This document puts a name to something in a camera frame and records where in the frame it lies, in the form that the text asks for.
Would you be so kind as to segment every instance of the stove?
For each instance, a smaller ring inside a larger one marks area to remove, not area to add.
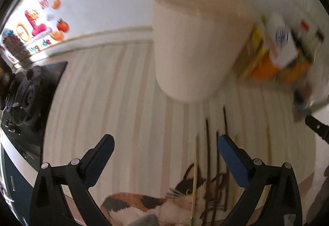
[[[37,171],[51,103],[67,62],[35,66],[15,74],[2,114],[1,128],[24,159]]]

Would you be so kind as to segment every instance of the tomato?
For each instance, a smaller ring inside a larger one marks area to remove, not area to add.
[[[59,19],[57,23],[57,29],[66,33],[69,31],[70,27],[68,26],[67,22],[63,21],[62,19]]]

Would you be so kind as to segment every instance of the blue gripper pad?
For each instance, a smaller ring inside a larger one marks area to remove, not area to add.
[[[218,150],[238,186],[248,188],[254,169],[249,155],[239,149],[228,135],[219,137]]]

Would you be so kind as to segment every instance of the cat ear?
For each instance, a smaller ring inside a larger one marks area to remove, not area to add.
[[[214,177],[211,180],[211,182],[210,182],[210,186],[209,186],[209,196],[210,196],[210,199],[215,199],[215,193],[216,193],[216,177]],[[219,191],[222,189],[222,187],[220,185],[223,182],[223,178],[224,178],[224,174],[223,173],[218,174],[218,190]]]
[[[194,163],[192,163],[186,170],[183,180],[187,180],[189,178],[193,178],[194,176]],[[201,170],[200,167],[198,166],[198,178],[201,178]]]

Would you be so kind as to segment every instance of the cat whiskers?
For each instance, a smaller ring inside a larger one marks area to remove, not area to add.
[[[173,192],[166,193],[166,198],[179,199],[181,197],[182,197],[181,195],[175,194]]]
[[[180,195],[180,196],[185,196],[182,192],[174,189],[174,188],[169,188],[169,190],[171,191],[171,193],[174,193],[174,194],[177,194],[177,195]]]

